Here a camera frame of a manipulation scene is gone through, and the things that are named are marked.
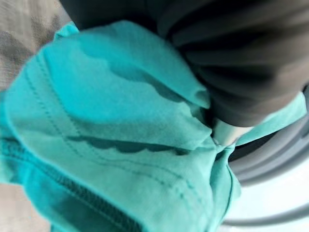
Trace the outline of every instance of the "teal fabric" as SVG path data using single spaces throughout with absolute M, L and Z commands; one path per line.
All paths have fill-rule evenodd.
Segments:
M 21 184 L 61 232 L 214 232 L 240 185 L 201 109 L 205 87 L 178 52 L 128 21 L 71 23 L 0 102 L 0 181 Z M 304 96 L 244 135 L 306 113 Z

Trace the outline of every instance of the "white surface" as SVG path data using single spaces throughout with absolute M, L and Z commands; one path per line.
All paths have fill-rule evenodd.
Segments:
M 0 184 L 0 232 L 49 232 L 43 219 L 18 186 Z
M 242 189 L 227 220 L 264 218 L 291 211 L 309 203 L 309 159 L 289 172 L 264 183 Z M 304 232 L 309 231 L 309 217 L 269 227 L 228 228 L 229 232 Z

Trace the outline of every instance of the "seam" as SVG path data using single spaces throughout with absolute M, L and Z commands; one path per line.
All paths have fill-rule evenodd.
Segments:
M 35 170 L 40 171 L 41 174 L 45 175 L 46 177 L 48 177 L 49 179 L 51 179 L 55 184 L 57 184 L 57 186 L 63 188 L 65 190 L 65 192 L 67 194 L 69 194 L 70 196 L 72 196 L 73 198 L 75 198 L 76 200 L 80 201 L 81 203 L 83 203 L 84 205 L 88 206 L 90 209 L 92 209 L 93 211 L 99 213 L 101 216 L 103 216 L 104 218 L 106 218 L 109 222 L 111 222 L 114 226 L 120 228 L 122 231 L 126 232 L 127 230 L 122 226 L 121 223 L 116 222 L 111 216 L 103 213 L 102 211 L 98 210 L 97 208 L 95 208 L 91 203 L 87 202 L 85 199 L 81 198 L 76 192 L 72 191 L 71 189 L 68 189 L 67 186 L 65 184 L 61 184 L 59 183 L 59 181 L 57 181 L 56 179 L 54 179 L 52 176 L 50 176 L 50 174 L 48 172 L 46 172 L 45 170 L 43 170 L 41 167 L 39 167 L 37 164 L 35 164 L 34 162 L 32 162 L 31 160 L 27 160 L 27 159 L 22 159 L 20 157 L 17 157 L 13 154 L 6 156 L 4 155 L 6 158 L 9 157 L 10 159 L 13 159 L 15 161 L 19 161 L 19 162 L 23 162 L 26 164 L 30 164 L 32 167 L 35 168 Z
M 43 67 L 43 65 L 42 65 L 40 59 L 38 58 L 38 56 L 36 56 L 36 61 L 37 61 L 38 65 L 39 65 L 39 67 L 40 67 L 40 70 L 41 70 L 42 74 L 44 75 L 44 77 L 45 77 L 45 79 L 46 79 L 46 82 L 47 82 L 49 88 L 51 89 L 52 93 L 53 93 L 54 96 L 56 97 L 56 99 L 57 99 L 59 105 L 61 106 L 61 108 L 62 108 L 64 114 L 67 116 L 68 120 L 69 120 L 69 121 L 71 122 L 71 124 L 73 125 L 73 127 L 74 127 L 74 129 L 75 129 L 75 132 L 78 134 L 78 136 L 81 136 L 81 132 L 78 130 L 77 125 L 76 125 L 75 122 L 72 120 L 72 118 L 69 116 L 69 114 L 68 114 L 67 111 L 65 110 L 65 108 L 64 108 L 64 106 L 63 106 L 63 104 L 62 104 L 62 102 L 61 102 L 61 100 L 60 100 L 60 98 L 59 98 L 59 96 L 55 93 L 53 87 L 51 86 L 51 83 L 50 83 L 50 81 L 49 81 L 48 78 L 47 78 L 47 74 L 46 74 L 46 72 L 45 72 L 45 68 Z M 65 140 L 64 136 L 62 135 L 61 130 L 58 129 L 57 132 L 61 135 L 61 138 L 62 138 L 63 140 Z M 185 179 L 183 176 L 181 176 L 181 175 L 179 175 L 179 174 L 177 174 L 177 173 L 175 173 L 175 172 L 173 172 L 173 171 L 171 171 L 171 170 L 169 170 L 169 169 L 167 169 L 167 168 L 158 166 L 158 165 L 153 165 L 153 164 L 148 164 L 148 163 L 142 163 L 142 162 L 136 162 L 136 161 L 126 160 L 126 159 L 123 159 L 123 160 L 108 160 L 107 158 L 104 158 L 104 157 L 100 156 L 100 155 L 94 150 L 94 148 L 93 148 L 92 146 L 90 146 L 89 144 L 87 144 L 87 146 L 88 146 L 88 148 L 90 148 L 90 150 L 93 152 L 93 154 L 95 154 L 95 155 L 96 155 L 99 159 L 101 159 L 101 160 L 103 159 L 103 160 L 105 160 L 105 161 L 110 161 L 110 162 L 126 161 L 126 162 L 133 163 L 133 164 L 136 164 L 136 165 L 141 165 L 141 166 L 148 166 L 148 167 L 157 168 L 157 169 L 160 169 L 160 170 L 162 170 L 162 171 L 165 171 L 166 173 L 169 173 L 169 174 L 173 175 L 174 177 L 176 177 L 176 178 L 178 178 L 178 179 L 184 181 L 184 182 L 186 183 L 187 187 L 188 187 L 188 188 L 193 192 L 193 194 L 196 196 L 197 201 L 198 201 L 200 204 L 202 204 L 203 207 L 206 207 L 205 203 L 202 201 L 202 198 L 201 198 L 200 195 L 198 194 L 197 190 L 196 190 L 196 189 L 194 188 L 194 186 L 193 186 L 187 179 Z
M 25 148 L 21 147 L 20 144 L 2 143 L 2 148 L 4 148 L 4 153 L 3 155 L 0 155 L 0 157 L 4 156 L 6 159 L 13 159 L 13 160 L 16 159 L 16 160 L 20 160 L 24 162 L 29 162 L 33 164 L 34 166 L 38 167 L 38 169 L 40 169 L 41 172 L 44 172 L 48 177 L 54 179 L 64 188 L 67 188 L 68 191 L 71 190 L 72 192 L 76 193 L 78 196 L 84 197 L 83 200 L 87 201 L 92 206 L 94 207 L 97 206 L 100 208 L 106 207 L 104 203 L 106 203 L 107 201 L 102 199 L 100 196 L 94 194 L 90 190 L 86 189 L 85 187 L 79 185 L 77 182 L 74 182 L 68 177 L 64 176 L 60 171 L 57 171 L 56 168 L 43 163 L 41 160 L 37 159 L 34 155 L 29 153 Z M 109 205 L 112 209 L 115 209 L 116 211 L 120 212 L 121 217 L 124 216 L 124 218 L 126 218 L 127 220 L 132 220 L 132 222 L 135 223 L 135 226 L 140 226 L 140 224 L 138 224 L 137 221 L 134 221 L 131 217 L 129 217 L 127 214 L 123 213 L 121 210 L 114 207 L 112 204 L 107 203 L 107 205 Z
M 61 136 L 62 140 L 65 142 L 65 144 L 78 156 L 78 157 L 81 157 L 81 158 L 84 158 L 83 155 L 79 154 L 79 152 L 77 151 L 77 149 L 75 149 L 73 146 L 71 146 L 68 141 L 66 141 L 66 139 L 64 138 L 61 130 L 58 128 L 58 126 L 54 123 L 52 117 L 50 116 L 49 112 L 47 111 L 46 109 L 46 106 L 44 105 L 44 103 L 41 101 L 38 93 L 36 92 L 36 89 L 34 88 L 31 80 L 29 79 L 28 77 L 28 73 L 26 72 L 25 73 L 25 78 L 26 78 L 26 81 L 30 87 L 30 90 L 31 92 L 34 94 L 36 100 L 38 101 L 39 103 L 39 106 L 41 107 L 41 109 L 43 110 L 43 112 L 46 114 L 49 122 L 52 124 L 53 128 L 56 130 L 57 133 L 59 133 L 59 135 Z M 159 183 L 160 185 L 164 186 L 164 187 L 167 187 L 171 190 L 174 190 L 175 193 L 178 195 L 178 197 L 181 199 L 181 201 L 183 201 L 183 203 L 186 205 L 188 211 L 189 211 L 189 215 L 191 218 L 193 218 L 192 216 L 192 209 L 187 201 L 187 199 L 185 198 L 184 196 L 184 193 L 182 191 L 179 190 L 179 188 L 177 187 L 173 187 L 171 184 L 169 183 L 166 183 L 164 182 L 163 180 L 151 175 L 151 174 L 148 174 L 148 173 L 143 173 L 143 172 L 139 172 L 139 171 L 135 171 L 135 170 L 132 170 L 132 169 L 128 169 L 128 168 L 125 168 L 123 166 L 120 166 L 120 165 L 116 165 L 116 164 L 111 164 L 111 163 L 108 163 L 108 162 L 111 162 L 112 160 L 108 160 L 108 159 L 105 159 L 105 162 L 98 162 L 97 160 L 94 161 L 92 159 L 87 159 L 89 160 L 90 162 L 92 163 L 95 163 L 95 164 L 100 164 L 101 166 L 109 166 L 109 167 L 114 167 L 114 168 L 117 168 L 117 169 L 120 169 L 122 171 L 125 171 L 125 172 L 128 172 L 128 173 L 131 173 L 131 174 L 135 174 L 135 175 L 139 175 L 139 176 L 144 176 L 144 177 L 147 177 L 157 183 Z
M 230 193 L 229 193 L 229 196 L 228 196 L 228 200 L 227 200 L 227 205 L 226 205 L 226 209 L 222 215 L 222 218 L 221 218 L 221 221 L 220 223 L 222 223 L 222 221 L 224 220 L 226 214 L 227 214 L 227 211 L 228 209 L 230 208 L 231 206 L 231 203 L 232 203 L 232 191 L 233 191 L 233 188 L 234 188 L 234 180 L 233 180 L 233 176 L 232 176 L 232 173 L 227 165 L 227 169 L 228 169 L 228 173 L 230 175 L 230 178 L 231 178 L 231 188 L 230 188 Z

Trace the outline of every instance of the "gray sleeve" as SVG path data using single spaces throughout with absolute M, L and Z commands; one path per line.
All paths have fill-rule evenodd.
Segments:
M 250 127 L 309 80 L 309 1 L 175 1 L 159 33 L 187 59 L 216 117 Z

